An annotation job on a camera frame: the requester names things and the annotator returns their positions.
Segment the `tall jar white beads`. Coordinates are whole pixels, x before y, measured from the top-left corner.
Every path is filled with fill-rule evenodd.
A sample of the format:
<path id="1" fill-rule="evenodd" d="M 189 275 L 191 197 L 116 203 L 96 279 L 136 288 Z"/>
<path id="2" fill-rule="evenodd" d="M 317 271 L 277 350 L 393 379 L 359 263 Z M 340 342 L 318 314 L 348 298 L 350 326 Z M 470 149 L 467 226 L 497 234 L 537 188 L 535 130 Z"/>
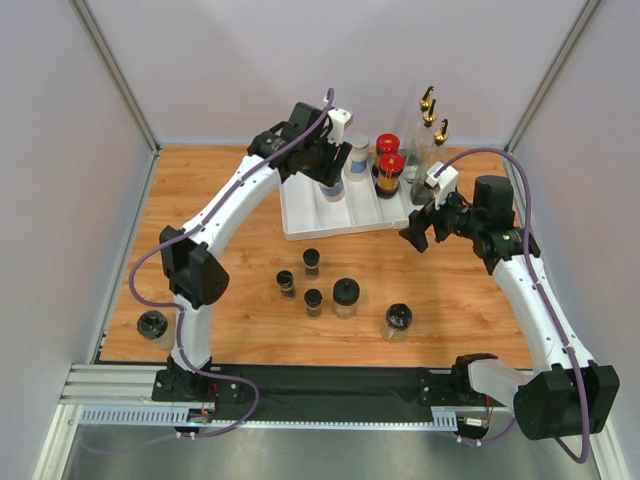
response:
<path id="1" fill-rule="evenodd" d="M 334 185 L 319 185 L 319 189 L 323 197 L 329 202 L 339 202 L 344 198 L 345 187 L 342 179 L 339 179 Z"/>

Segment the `oil bottle with dark sauce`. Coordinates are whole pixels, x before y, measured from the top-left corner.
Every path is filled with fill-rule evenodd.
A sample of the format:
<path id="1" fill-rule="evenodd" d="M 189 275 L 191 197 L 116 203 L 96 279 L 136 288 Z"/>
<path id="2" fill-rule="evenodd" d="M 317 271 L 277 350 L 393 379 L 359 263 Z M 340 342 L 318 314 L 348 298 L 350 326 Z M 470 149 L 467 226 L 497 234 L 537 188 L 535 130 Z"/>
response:
<path id="1" fill-rule="evenodd" d="M 444 118 L 440 126 L 432 128 L 431 143 L 422 165 L 418 168 L 416 178 L 412 182 L 410 200 L 415 206 L 424 205 L 431 197 L 431 191 L 424 184 L 427 170 L 436 162 L 445 162 L 445 143 L 449 138 L 449 121 Z"/>

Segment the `white-contents jar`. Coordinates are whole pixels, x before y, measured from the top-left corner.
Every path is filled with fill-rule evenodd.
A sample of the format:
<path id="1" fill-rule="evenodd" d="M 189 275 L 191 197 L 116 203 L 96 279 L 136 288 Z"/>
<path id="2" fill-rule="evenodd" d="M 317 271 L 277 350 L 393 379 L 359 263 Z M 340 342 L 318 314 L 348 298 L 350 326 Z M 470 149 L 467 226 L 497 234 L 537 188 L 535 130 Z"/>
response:
<path id="1" fill-rule="evenodd" d="M 365 179 L 368 168 L 369 138 L 363 134 L 357 134 L 349 139 L 351 151 L 345 167 L 345 175 L 352 182 Z"/>

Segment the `red-lid sauce jar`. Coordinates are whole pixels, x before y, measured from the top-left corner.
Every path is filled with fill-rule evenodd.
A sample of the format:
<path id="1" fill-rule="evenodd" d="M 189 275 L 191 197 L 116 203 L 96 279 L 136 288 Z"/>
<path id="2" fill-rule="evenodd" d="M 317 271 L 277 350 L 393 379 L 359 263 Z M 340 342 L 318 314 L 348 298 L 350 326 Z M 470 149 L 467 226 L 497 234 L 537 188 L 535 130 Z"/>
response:
<path id="1" fill-rule="evenodd" d="M 388 199 L 397 193 L 404 166 L 404 157 L 398 153 L 387 153 L 380 157 L 375 185 L 380 198 Z"/>
<path id="2" fill-rule="evenodd" d="M 371 173 L 374 178 L 379 174 L 380 159 L 386 154 L 395 154 L 399 151 L 400 139 L 393 133 L 383 133 L 376 139 L 375 157 L 371 167 Z"/>

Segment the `clear oil bottle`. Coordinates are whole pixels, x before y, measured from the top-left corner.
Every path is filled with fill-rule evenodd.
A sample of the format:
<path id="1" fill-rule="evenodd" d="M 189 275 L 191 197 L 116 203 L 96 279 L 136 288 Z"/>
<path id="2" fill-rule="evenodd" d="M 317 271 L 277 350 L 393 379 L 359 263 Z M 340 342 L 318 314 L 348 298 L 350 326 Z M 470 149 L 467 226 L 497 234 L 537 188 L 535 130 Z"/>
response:
<path id="1" fill-rule="evenodd" d="M 416 178 L 431 143 L 432 127 L 437 119 L 436 99 L 421 100 L 418 116 L 411 123 L 405 142 L 404 179 L 411 184 Z"/>

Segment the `tall bottle dark contents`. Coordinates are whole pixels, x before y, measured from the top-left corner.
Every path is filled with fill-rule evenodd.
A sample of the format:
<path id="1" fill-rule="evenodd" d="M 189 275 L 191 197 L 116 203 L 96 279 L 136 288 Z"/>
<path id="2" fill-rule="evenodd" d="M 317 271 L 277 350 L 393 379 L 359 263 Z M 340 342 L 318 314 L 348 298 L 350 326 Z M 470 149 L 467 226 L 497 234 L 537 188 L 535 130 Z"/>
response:
<path id="1" fill-rule="evenodd" d="M 418 109 L 411 112 L 403 138 L 401 155 L 404 157 L 403 176 L 411 183 L 422 163 L 432 126 L 437 119 L 435 87 L 430 85 L 418 101 Z"/>

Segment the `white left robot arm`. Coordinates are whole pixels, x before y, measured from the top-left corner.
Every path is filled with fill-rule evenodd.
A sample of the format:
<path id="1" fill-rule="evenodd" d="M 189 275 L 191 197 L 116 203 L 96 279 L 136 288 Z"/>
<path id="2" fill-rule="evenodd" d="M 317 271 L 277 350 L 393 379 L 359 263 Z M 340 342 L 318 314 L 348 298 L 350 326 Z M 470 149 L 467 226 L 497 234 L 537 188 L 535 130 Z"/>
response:
<path id="1" fill-rule="evenodd" d="M 219 262 L 227 243 L 255 207 L 289 177 L 301 173 L 334 186 L 351 150 L 343 139 L 351 122 L 351 113 L 344 109 L 297 103 L 288 120 L 253 139 L 236 172 L 196 216 L 178 230 L 162 231 L 162 267 L 179 307 L 171 358 L 181 370 L 174 388 L 186 400 L 203 398 L 210 386 L 208 374 L 200 369 L 211 360 L 213 305 L 229 284 Z"/>

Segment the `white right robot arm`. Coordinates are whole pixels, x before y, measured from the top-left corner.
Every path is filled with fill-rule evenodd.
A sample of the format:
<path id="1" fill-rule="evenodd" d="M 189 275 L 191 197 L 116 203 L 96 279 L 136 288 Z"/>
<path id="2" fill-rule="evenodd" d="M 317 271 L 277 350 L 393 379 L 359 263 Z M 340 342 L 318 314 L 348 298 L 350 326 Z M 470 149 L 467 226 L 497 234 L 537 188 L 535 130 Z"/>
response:
<path id="1" fill-rule="evenodd" d="M 500 176 L 476 179 L 467 201 L 454 177 L 428 176 L 427 202 L 409 216 L 400 234 L 418 251 L 451 235 L 471 240 L 475 255 L 507 297 L 532 359 L 529 374 L 506 366 L 494 354 L 459 356 L 450 390 L 456 401 L 475 404 L 484 395 L 508 407 L 530 440 L 598 434 L 606 424 L 620 380 L 599 365 L 569 325 L 546 278 L 532 235 L 515 223 L 513 187 Z"/>

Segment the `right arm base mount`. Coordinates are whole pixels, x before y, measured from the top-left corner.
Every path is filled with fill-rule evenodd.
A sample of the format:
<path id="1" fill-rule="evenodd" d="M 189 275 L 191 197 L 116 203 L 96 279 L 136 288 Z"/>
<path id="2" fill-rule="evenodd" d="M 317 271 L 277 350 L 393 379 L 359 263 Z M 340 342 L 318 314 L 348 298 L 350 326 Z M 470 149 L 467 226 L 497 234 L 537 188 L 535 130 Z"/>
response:
<path id="1" fill-rule="evenodd" d="M 449 369 L 422 369 L 418 385 L 420 401 L 430 407 L 500 406 L 490 396 L 471 388 L 464 364 L 454 364 Z"/>

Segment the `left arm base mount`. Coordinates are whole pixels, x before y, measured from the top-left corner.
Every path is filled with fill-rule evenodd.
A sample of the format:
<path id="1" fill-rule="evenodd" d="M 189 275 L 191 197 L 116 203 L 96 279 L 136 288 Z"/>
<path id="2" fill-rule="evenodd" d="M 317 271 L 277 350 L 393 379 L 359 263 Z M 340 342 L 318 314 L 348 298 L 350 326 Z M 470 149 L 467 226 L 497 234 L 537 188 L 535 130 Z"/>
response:
<path id="1" fill-rule="evenodd" d="M 196 426 L 191 427 L 175 427 L 176 432 L 180 436 L 188 435 L 191 439 L 209 438 L 230 432 L 242 425 L 250 418 L 257 408 L 260 394 L 259 389 L 254 382 L 241 376 L 225 375 L 224 373 L 216 373 L 212 370 L 212 358 L 205 361 L 203 367 L 196 367 L 194 371 L 185 369 L 180 366 L 174 358 L 169 355 L 166 362 L 166 368 L 156 373 L 154 386 L 151 393 L 151 399 L 155 402 L 168 403 L 197 403 L 199 407 L 189 410 L 187 415 L 191 423 Z M 232 424 L 205 433 L 200 432 L 200 428 L 209 425 L 212 420 L 216 419 L 218 413 L 218 403 L 221 387 L 223 382 L 230 384 L 231 390 L 229 394 L 223 395 L 223 401 L 234 398 L 238 402 L 242 387 L 248 388 L 253 393 L 253 401 L 249 410 L 239 419 L 234 420 Z"/>

